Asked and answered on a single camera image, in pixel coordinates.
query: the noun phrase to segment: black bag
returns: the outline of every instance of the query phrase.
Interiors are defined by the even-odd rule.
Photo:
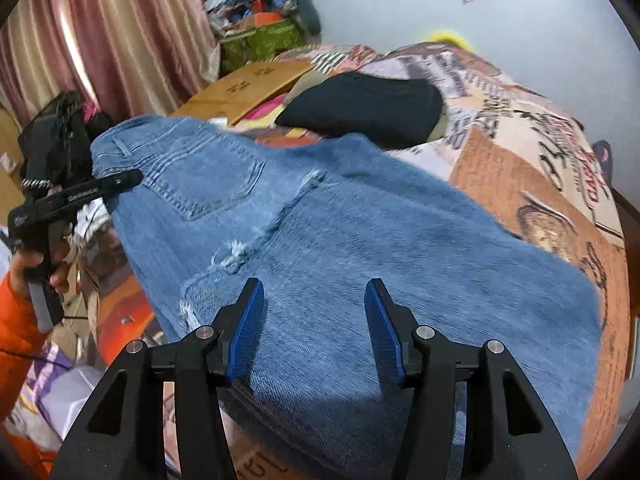
[[[20,170],[24,191],[39,198],[52,186],[87,181],[92,176],[89,146],[111,126],[113,121],[104,112],[84,124],[82,98],[76,92],[57,95],[18,137],[24,156]]]

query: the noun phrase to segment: blue denim jeans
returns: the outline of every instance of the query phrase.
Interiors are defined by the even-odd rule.
[[[316,478],[390,474],[411,392],[378,383],[363,304],[375,277],[449,339],[504,342],[576,455],[596,292],[449,184],[359,134],[273,150],[190,118],[126,121],[92,155],[96,176],[145,175],[108,208],[170,339],[211,322],[248,277],[264,283],[256,355],[223,407],[292,465]]]

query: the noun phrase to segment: person's hand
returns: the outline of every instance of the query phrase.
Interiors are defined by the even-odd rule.
[[[53,264],[60,264],[49,279],[49,283],[58,294],[65,294],[69,290],[69,264],[63,261],[68,252],[69,244],[64,240],[60,240],[60,244],[51,255]],[[25,300],[30,300],[31,298],[29,287],[24,279],[24,269],[39,266],[43,258],[44,256],[40,253],[26,251],[24,249],[18,250],[11,258],[11,262],[9,263],[11,286],[14,292]]]

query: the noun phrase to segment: striped curtain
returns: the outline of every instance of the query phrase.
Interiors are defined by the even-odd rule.
[[[167,114],[219,67],[203,0],[20,0],[0,28],[0,104],[22,126],[71,89],[116,121]]]

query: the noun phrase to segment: green bag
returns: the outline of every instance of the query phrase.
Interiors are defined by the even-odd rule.
[[[286,50],[304,44],[305,39],[300,29],[289,18],[227,36],[220,40],[221,75],[231,73],[249,61],[273,59]]]

